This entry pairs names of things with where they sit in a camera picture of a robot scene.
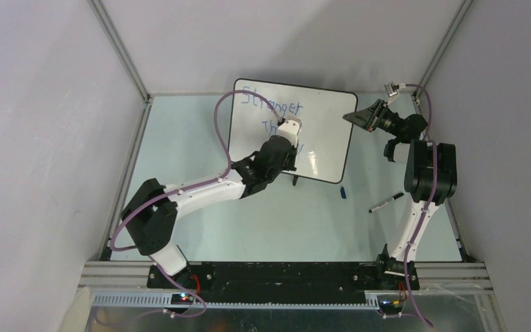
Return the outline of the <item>white whiteboard black frame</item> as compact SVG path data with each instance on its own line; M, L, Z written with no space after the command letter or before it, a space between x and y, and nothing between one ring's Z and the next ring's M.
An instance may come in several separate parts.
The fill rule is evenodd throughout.
M295 175L339 183L343 179L356 94L309 86L239 78L234 83L228 150L241 160L277 131L274 114L301 120Z

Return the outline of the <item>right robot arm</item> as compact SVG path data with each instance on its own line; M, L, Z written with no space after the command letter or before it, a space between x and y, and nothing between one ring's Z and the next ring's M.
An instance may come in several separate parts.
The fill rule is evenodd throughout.
M368 132L381 129L391 135L384 157L406 166L404 191L406 206L392 240L376 259L375 282L392 289L412 275L420 240L428 223L457 187L456 148L453 144L426 141L421 134L428 122L420 114L401 118L378 99L370 107L347 113L343 119Z

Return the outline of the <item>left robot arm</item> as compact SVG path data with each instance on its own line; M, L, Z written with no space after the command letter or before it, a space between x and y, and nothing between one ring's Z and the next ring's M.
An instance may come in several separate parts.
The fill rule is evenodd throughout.
M294 171L298 139L274 135L229 172L182 189L167 191L156 178L145 181L122 211L121 229L127 229L133 248L148 256L174 288L188 285L188 261L172 238L177 221L215 203L243 199L263 191L280 173Z

